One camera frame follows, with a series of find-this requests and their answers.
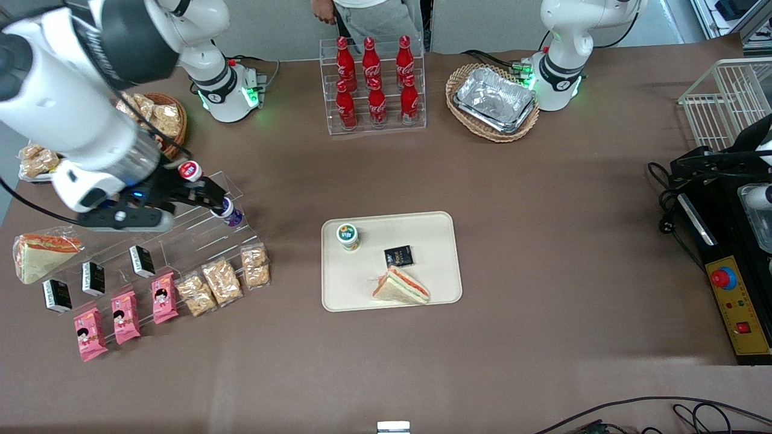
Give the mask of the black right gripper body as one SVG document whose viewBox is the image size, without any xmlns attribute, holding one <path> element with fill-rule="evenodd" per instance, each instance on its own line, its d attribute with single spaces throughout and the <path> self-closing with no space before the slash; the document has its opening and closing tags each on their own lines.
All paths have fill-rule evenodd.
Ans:
<svg viewBox="0 0 772 434">
<path fill-rule="evenodd" d="M 172 171 L 155 171 L 140 183 L 127 186 L 112 200 L 112 212 L 152 208 L 176 212 L 176 196 L 182 178 Z"/>
</svg>

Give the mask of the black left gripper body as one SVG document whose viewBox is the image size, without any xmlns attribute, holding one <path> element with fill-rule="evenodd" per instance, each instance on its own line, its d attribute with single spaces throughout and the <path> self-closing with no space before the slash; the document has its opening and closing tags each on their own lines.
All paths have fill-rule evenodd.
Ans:
<svg viewBox="0 0 772 434">
<path fill-rule="evenodd" d="M 758 164 L 755 151 L 704 151 L 702 175 L 730 178 L 758 178 Z"/>
</svg>

